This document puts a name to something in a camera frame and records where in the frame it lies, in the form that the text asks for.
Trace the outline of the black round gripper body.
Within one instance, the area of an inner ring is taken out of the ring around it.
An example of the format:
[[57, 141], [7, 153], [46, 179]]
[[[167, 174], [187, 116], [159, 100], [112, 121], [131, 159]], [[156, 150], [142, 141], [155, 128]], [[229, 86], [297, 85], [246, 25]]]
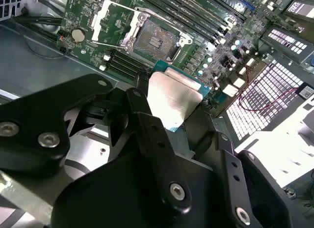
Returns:
[[214, 172], [177, 156], [191, 194], [192, 208], [172, 217], [157, 199], [151, 171], [131, 152], [72, 182], [59, 195], [53, 228], [226, 228], [229, 219]]

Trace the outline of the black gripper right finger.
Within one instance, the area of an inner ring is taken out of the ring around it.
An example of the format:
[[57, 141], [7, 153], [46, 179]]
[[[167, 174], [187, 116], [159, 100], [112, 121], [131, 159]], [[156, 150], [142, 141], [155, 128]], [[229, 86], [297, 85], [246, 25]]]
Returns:
[[261, 161], [243, 150], [234, 154], [228, 137], [206, 131], [196, 158], [217, 175], [230, 222], [237, 228], [294, 228], [291, 201]]

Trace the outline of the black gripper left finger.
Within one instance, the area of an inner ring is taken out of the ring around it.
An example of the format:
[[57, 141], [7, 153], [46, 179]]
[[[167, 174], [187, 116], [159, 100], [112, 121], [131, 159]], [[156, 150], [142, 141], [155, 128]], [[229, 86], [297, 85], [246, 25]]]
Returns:
[[64, 164], [70, 138], [95, 124], [109, 127], [114, 157], [141, 155], [157, 199], [170, 215], [187, 214], [192, 196], [159, 118], [137, 88], [114, 88], [97, 74], [84, 75], [0, 107], [0, 167], [51, 176]]

